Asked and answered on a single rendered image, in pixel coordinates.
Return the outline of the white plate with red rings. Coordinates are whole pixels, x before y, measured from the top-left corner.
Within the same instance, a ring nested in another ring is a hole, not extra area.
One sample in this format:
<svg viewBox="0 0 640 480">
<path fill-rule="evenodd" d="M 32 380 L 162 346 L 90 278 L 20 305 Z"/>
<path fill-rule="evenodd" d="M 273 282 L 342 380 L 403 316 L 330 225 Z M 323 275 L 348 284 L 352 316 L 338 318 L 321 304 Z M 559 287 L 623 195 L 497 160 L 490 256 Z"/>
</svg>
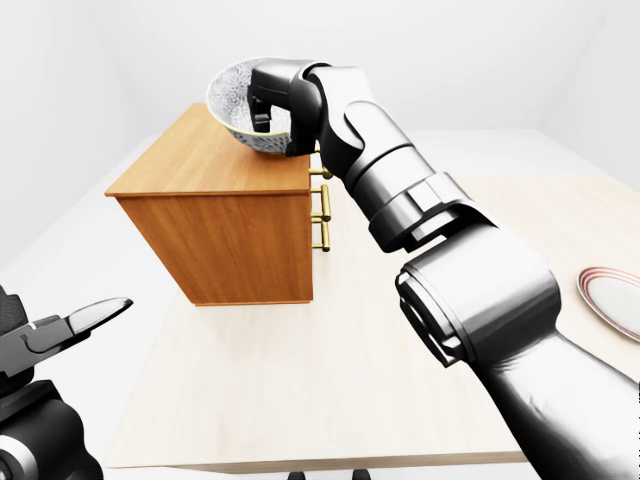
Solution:
<svg viewBox="0 0 640 480">
<path fill-rule="evenodd" d="M 640 342 L 640 276 L 611 267 L 589 267 L 578 274 L 577 287 L 600 318 Z"/>
</svg>

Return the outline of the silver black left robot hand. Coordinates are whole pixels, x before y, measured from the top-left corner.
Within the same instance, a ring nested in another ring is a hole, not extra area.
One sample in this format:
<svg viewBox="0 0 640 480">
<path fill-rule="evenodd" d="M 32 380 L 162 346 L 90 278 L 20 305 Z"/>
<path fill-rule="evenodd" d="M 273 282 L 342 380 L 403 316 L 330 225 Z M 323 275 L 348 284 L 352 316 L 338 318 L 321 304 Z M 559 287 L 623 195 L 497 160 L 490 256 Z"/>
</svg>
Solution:
<svg viewBox="0 0 640 480">
<path fill-rule="evenodd" d="M 66 317 L 54 315 L 30 322 L 19 296 L 0 287 L 0 396 L 27 385 L 36 364 L 87 339 L 93 329 L 132 304 L 128 298 L 112 298 Z"/>
</svg>

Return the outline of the patterned black white bowl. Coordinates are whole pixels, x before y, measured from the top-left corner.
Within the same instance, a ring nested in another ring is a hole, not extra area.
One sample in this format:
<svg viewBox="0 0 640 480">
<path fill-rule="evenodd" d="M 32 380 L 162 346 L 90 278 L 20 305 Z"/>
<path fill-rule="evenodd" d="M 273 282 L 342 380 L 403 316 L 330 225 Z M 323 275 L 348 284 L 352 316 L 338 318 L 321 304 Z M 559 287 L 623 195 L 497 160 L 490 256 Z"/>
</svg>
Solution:
<svg viewBox="0 0 640 480">
<path fill-rule="evenodd" d="M 271 108 L 270 132 L 259 133 L 251 122 L 247 89 L 252 69 L 270 57 L 251 58 L 236 62 L 209 83 L 206 103 L 211 115 L 242 144 L 267 153 L 284 153 L 290 140 L 290 112 L 273 106 Z"/>
</svg>

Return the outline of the wooden cabinet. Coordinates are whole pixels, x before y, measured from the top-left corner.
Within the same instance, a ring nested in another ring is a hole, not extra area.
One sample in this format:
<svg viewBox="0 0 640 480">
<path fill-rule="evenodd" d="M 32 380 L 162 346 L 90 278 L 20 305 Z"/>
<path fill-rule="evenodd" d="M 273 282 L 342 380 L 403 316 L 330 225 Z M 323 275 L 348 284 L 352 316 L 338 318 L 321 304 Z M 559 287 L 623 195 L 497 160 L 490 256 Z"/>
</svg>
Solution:
<svg viewBox="0 0 640 480">
<path fill-rule="evenodd" d="M 309 163 L 251 149 L 196 103 L 106 193 L 191 303 L 305 303 Z"/>
</svg>

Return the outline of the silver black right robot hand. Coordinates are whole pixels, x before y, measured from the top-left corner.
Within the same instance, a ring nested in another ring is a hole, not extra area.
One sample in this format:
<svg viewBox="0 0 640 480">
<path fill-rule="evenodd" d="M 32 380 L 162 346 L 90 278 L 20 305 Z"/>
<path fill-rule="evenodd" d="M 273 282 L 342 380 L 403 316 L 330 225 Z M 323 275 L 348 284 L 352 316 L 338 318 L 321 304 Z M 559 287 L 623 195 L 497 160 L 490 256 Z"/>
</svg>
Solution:
<svg viewBox="0 0 640 480">
<path fill-rule="evenodd" d="M 255 131 L 270 131 L 271 107 L 290 112 L 291 133 L 287 156 L 300 156 L 315 151 L 323 100 L 320 89 L 305 79 L 314 67 L 327 63 L 311 60 L 270 59 L 252 69 L 247 91 L 249 111 Z"/>
</svg>

